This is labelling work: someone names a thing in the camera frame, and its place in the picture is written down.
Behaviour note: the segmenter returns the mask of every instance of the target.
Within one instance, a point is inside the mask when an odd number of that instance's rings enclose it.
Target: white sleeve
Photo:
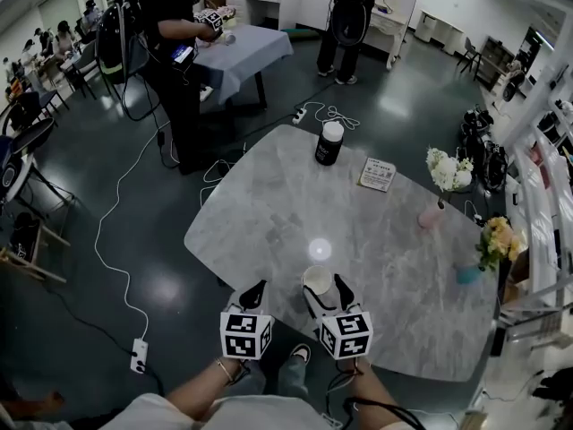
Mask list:
[[[164,398],[141,395],[100,430],[190,430],[193,420]]]

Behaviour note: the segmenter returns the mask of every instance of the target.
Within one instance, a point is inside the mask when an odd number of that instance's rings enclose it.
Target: ceiling light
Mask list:
[[[535,31],[535,34],[537,35],[537,37],[539,37],[539,38],[542,40],[543,43],[545,43],[545,45],[547,45],[547,46],[549,47],[549,49],[550,49],[551,51],[553,51],[554,47],[552,46],[552,44],[551,44],[549,41],[547,41],[547,40],[545,39],[545,37],[541,34],[541,32],[539,32],[538,30],[536,30],[536,31]]]

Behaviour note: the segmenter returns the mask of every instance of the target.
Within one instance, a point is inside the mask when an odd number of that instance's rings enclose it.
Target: sneaker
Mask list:
[[[358,78],[356,78],[354,75],[352,75],[347,81],[343,82],[342,80],[339,80],[337,78],[337,83],[338,84],[356,84],[356,82],[358,81]]]
[[[308,362],[311,361],[311,348],[309,348],[306,344],[299,344],[293,349],[293,351],[290,353],[290,356],[299,356],[304,360],[304,364],[308,365]]]
[[[319,76],[329,76],[332,72],[334,72],[334,65],[331,65],[327,72],[319,72]]]

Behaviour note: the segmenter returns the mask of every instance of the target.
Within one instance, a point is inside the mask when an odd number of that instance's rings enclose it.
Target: power strip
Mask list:
[[[133,356],[131,369],[138,374],[145,373],[145,362],[147,361],[147,347],[148,343],[144,340],[133,340]]]
[[[298,110],[296,116],[293,118],[293,125],[299,125],[301,121],[303,121],[303,118],[306,116],[306,113],[306,108],[301,108]]]

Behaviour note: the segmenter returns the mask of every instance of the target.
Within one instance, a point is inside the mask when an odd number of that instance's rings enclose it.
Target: hand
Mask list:
[[[199,39],[203,41],[211,42],[218,37],[218,33],[215,32],[210,25],[202,24],[201,32],[199,32]]]

